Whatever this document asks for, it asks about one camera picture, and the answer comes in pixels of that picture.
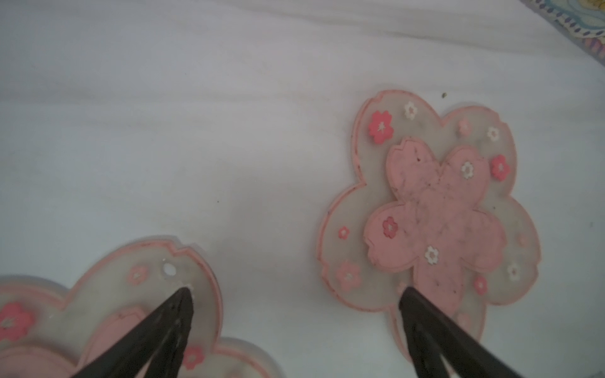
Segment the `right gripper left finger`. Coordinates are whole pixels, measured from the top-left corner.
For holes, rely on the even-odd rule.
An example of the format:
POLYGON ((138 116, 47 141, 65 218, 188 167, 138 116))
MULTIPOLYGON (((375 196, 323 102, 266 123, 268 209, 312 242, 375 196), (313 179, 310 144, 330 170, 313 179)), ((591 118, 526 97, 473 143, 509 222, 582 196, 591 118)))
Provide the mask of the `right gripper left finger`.
POLYGON ((73 378, 175 378, 192 329, 193 298, 182 287, 73 378))

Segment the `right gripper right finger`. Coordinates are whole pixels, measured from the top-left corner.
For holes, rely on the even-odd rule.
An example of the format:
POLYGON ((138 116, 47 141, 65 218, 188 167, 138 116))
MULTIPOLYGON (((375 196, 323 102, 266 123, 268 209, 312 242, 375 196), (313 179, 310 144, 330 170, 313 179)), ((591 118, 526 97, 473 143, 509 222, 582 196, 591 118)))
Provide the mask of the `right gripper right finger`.
POLYGON ((417 376, 449 377, 447 362, 460 377, 521 377, 417 289, 403 291, 399 310, 417 376))

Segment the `pink flower coaster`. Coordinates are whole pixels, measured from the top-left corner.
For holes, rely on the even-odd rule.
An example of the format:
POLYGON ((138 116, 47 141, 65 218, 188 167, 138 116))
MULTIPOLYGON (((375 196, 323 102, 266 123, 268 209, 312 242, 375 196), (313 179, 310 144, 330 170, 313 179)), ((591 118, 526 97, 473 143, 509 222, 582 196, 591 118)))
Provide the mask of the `pink flower coaster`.
POLYGON ((70 377, 180 288, 194 315, 179 375, 281 377, 258 346, 222 336, 222 293, 196 247, 143 239, 105 256, 71 289, 37 277, 1 279, 1 375, 70 377))
POLYGON ((321 276, 344 305, 386 314, 401 354, 407 288, 480 340, 488 307, 534 286, 540 240, 512 197, 518 156, 496 111, 441 116, 409 91, 382 91, 356 116, 351 159, 356 182, 319 230, 321 276))

